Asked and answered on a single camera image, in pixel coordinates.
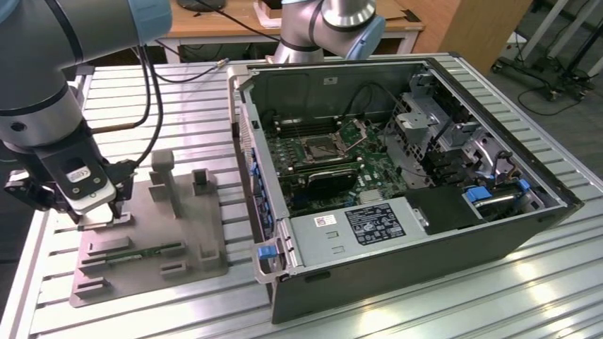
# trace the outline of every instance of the robotic arm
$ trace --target robotic arm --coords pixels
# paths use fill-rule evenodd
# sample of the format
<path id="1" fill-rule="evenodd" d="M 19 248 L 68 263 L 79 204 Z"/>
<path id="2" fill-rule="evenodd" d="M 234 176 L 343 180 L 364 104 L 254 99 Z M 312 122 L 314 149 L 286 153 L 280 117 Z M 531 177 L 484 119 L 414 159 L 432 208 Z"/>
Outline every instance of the robotic arm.
<path id="1" fill-rule="evenodd" d="M 0 1 L 0 139 L 27 170 L 5 191 L 75 222 L 129 199 L 132 160 L 109 164 L 61 69 L 161 37 L 172 26 L 168 0 Z M 386 21 L 374 0 L 283 0 L 275 62 L 347 59 L 375 50 Z"/>
<path id="2" fill-rule="evenodd" d="M 275 63 L 319 62 L 323 48 L 348 60 L 366 59 L 384 30 L 375 0 L 283 0 Z"/>
<path id="3" fill-rule="evenodd" d="M 163 36 L 167 0 L 3 0 L 0 5 L 0 139 L 28 178 L 5 190 L 77 222 L 104 203 L 128 199 L 133 162 L 99 153 L 61 69 Z"/>

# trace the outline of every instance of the side panel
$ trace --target side panel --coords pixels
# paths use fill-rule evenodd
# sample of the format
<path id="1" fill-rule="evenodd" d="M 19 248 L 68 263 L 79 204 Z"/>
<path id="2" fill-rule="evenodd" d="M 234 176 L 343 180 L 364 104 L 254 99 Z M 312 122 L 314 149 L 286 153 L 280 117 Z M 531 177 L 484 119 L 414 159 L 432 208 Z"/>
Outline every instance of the side panel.
<path id="1" fill-rule="evenodd" d="M 500 259 L 572 212 L 574 209 L 559 208 L 532 218 L 291 277 L 276 284 L 272 323 L 343 306 Z"/>

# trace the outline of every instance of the cable plug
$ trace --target cable plug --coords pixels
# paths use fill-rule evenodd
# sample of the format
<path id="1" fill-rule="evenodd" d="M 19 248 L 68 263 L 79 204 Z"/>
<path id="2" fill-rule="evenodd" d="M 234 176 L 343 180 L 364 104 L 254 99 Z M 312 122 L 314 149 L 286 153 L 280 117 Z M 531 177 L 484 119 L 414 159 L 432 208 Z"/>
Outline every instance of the cable plug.
<path id="1" fill-rule="evenodd" d="M 226 66 L 226 64 L 228 64 L 228 63 L 230 63 L 228 58 L 222 59 L 219 62 L 216 62 L 218 69 L 223 68 Z"/>

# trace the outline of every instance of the aluminum table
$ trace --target aluminum table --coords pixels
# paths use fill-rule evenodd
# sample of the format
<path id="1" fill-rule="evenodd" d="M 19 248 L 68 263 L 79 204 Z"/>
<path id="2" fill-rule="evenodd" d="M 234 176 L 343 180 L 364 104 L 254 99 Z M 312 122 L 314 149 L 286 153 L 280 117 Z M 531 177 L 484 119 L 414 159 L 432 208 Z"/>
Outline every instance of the aluminum table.
<path id="1" fill-rule="evenodd" d="M 576 196 L 582 210 L 500 261 L 280 325 L 254 279 L 252 244 L 230 136 L 227 73 L 161 83 L 165 126 L 156 149 L 175 152 L 175 173 L 209 168 L 220 185 L 230 272 L 199 282 L 80 309 L 69 306 L 80 234 L 55 213 L 33 216 L 0 338 L 594 338 L 603 335 L 603 182 L 460 58 L 435 55 Z M 187 78 L 209 64 L 161 65 Z M 79 79 L 89 124 L 135 121 L 144 111 L 136 66 Z M 156 107 L 133 131 L 96 136 L 111 161 L 136 158 Z M 149 161 L 137 179 L 148 178 Z"/>

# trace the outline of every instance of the blue latch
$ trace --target blue latch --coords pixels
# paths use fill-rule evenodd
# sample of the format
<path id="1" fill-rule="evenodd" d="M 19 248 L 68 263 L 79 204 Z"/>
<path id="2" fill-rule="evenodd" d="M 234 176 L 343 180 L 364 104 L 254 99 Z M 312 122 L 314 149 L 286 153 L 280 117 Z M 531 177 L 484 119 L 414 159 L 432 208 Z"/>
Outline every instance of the blue latch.
<path id="1" fill-rule="evenodd" d="M 275 245 L 267 245 L 267 246 L 258 248 L 258 257 L 260 258 L 260 260 L 276 258 L 276 256 L 278 256 L 278 252 L 276 252 Z"/>
<path id="2" fill-rule="evenodd" d="M 255 171 L 258 171 L 258 162 L 256 161 L 252 163 L 252 169 L 250 170 L 250 174 L 254 175 Z"/>
<path id="3" fill-rule="evenodd" d="M 527 192 L 530 189 L 530 183 L 526 181 L 526 179 L 519 179 L 519 188 L 522 189 L 522 192 Z"/>
<path id="4" fill-rule="evenodd" d="M 488 189 L 484 186 L 471 187 L 467 189 L 467 199 L 470 199 L 471 203 L 475 203 L 479 200 L 491 198 L 492 194 L 488 192 Z"/>

